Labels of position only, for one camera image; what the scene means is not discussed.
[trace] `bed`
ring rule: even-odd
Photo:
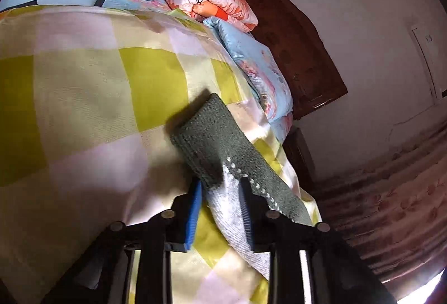
[[[1,0],[0,278],[38,303],[110,222],[136,224],[186,192],[173,128],[215,92],[304,202],[243,72],[210,28],[164,0]],[[268,282],[204,205],[193,248],[172,257],[173,302],[264,303]]]

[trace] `blanket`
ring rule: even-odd
[[[179,11],[6,11],[0,75],[0,278],[19,304],[38,303],[109,223],[144,222],[186,192],[192,172],[169,135],[213,92],[319,220],[232,59]],[[206,205],[172,277],[174,303],[267,295]]]

